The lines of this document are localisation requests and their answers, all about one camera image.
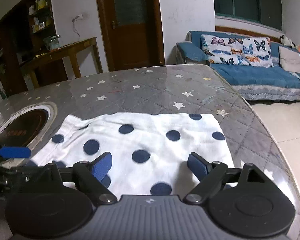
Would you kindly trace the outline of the round built-in induction cooker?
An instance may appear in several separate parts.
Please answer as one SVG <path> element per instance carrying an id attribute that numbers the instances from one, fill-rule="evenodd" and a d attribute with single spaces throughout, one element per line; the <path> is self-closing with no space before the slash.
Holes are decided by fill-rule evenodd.
<path id="1" fill-rule="evenodd" d="M 34 150 L 53 124 L 58 110 L 51 101 L 27 106 L 0 125 L 0 143 Z"/>

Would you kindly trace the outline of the black white plush toy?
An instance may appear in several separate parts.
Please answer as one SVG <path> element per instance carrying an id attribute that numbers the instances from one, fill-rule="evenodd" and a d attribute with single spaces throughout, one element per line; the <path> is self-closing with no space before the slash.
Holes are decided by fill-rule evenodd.
<path id="1" fill-rule="evenodd" d="M 295 44 L 286 35 L 280 36 L 280 42 L 283 46 L 287 46 L 289 48 L 295 48 Z"/>

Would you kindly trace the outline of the beige square cushion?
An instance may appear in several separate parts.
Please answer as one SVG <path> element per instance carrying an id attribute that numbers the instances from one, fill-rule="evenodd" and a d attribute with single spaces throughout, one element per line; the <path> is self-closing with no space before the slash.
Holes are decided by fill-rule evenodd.
<path id="1" fill-rule="evenodd" d="M 279 47 L 280 66 L 288 72 L 300 74 L 300 54 L 286 47 Z"/>

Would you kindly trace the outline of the blue sectional sofa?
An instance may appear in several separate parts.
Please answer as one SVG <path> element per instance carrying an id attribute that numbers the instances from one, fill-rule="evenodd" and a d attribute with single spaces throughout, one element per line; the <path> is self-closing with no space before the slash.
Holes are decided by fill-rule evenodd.
<path id="1" fill-rule="evenodd" d="M 211 64 L 202 51 L 200 39 L 203 34 L 224 38 L 253 37 L 222 32 L 189 31 L 186 40 L 176 45 L 176 58 L 179 64 L 208 64 L 248 101 L 300 101 L 300 74 L 285 71 L 280 66 L 279 60 L 280 46 L 299 53 L 295 48 L 283 46 L 281 43 L 273 42 L 267 37 L 270 39 L 272 67 Z"/>

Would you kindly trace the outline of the dark wooden shelf cabinet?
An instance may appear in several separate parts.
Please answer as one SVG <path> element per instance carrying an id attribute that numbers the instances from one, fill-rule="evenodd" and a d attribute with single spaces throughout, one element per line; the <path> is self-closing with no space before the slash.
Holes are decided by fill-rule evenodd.
<path id="1" fill-rule="evenodd" d="M 56 35 L 51 0 L 22 0 L 0 20 L 0 82 L 6 96 L 28 89 L 24 65 L 49 52 Z"/>

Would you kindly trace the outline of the wooden side table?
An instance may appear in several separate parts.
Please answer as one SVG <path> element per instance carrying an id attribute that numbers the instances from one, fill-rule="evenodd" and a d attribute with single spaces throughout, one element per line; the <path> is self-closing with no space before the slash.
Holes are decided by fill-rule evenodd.
<path id="1" fill-rule="evenodd" d="M 75 78 L 80 78 L 82 76 L 79 70 L 79 64 L 77 61 L 76 54 L 90 47 L 93 49 L 94 52 L 94 57 L 97 63 L 97 67 L 96 67 L 97 72 L 103 73 L 102 64 L 100 61 L 100 55 L 97 47 L 97 37 L 92 37 L 85 40 L 77 41 L 75 43 L 67 44 L 66 46 L 62 46 L 60 48 L 54 49 L 25 64 L 23 68 L 25 69 L 26 73 L 30 75 L 30 79 L 34 88 L 39 88 L 40 85 L 37 81 L 37 77 L 34 70 L 43 65 L 52 63 L 57 60 L 61 60 L 65 57 L 69 57 Z"/>

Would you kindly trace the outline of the glass jar on table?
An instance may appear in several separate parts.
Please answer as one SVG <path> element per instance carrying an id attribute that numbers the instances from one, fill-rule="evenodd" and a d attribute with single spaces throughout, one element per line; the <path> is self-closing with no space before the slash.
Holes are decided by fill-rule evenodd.
<path id="1" fill-rule="evenodd" d="M 46 45 L 47 50 L 51 51 L 51 50 L 58 49 L 60 47 L 59 38 L 60 38 L 59 35 L 49 36 L 47 38 L 44 38 L 44 43 Z"/>

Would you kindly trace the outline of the butterfly print pillow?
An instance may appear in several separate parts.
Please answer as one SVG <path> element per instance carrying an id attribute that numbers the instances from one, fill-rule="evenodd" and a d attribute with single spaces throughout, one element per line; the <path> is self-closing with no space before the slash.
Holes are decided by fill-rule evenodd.
<path id="1" fill-rule="evenodd" d="M 270 39 L 267 37 L 217 37 L 201 35 L 202 51 L 211 64 L 272 67 Z"/>

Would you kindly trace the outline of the dark green window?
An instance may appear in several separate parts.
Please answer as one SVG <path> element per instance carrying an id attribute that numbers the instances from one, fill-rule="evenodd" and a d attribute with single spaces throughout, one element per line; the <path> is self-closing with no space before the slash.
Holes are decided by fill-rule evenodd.
<path id="1" fill-rule="evenodd" d="M 214 0 L 215 15 L 282 29 L 281 0 Z"/>

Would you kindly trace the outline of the white navy polka dot garment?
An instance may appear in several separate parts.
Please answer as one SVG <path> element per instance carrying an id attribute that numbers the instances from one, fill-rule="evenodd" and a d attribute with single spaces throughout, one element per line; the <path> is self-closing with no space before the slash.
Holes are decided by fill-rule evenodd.
<path id="1" fill-rule="evenodd" d="M 187 113 L 115 113 L 88 120 L 69 115 L 29 165 L 71 167 L 106 152 L 112 161 L 95 176 L 117 197 L 185 196 L 199 182 L 187 166 L 191 153 L 234 166 L 215 117 Z"/>

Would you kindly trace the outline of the grey star pattern tablecloth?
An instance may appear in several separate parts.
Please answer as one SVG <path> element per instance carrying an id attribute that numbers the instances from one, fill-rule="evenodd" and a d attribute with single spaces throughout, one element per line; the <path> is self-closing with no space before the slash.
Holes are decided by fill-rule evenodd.
<path id="1" fill-rule="evenodd" d="M 296 209 L 288 233 L 300 239 L 300 191 L 275 138 L 258 114 L 218 73 L 202 64 L 170 65 L 95 74 L 55 83 L 0 102 L 0 126 L 28 106 L 54 105 L 55 119 L 37 153 L 67 115 L 211 113 L 225 134 L 234 165 L 254 163 L 277 184 Z"/>

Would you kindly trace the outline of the brown wooden door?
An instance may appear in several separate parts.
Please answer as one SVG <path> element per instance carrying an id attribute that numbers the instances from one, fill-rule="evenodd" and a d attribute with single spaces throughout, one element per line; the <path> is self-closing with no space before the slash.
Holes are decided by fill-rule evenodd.
<path id="1" fill-rule="evenodd" d="M 165 63 L 159 0 L 97 0 L 109 71 Z"/>

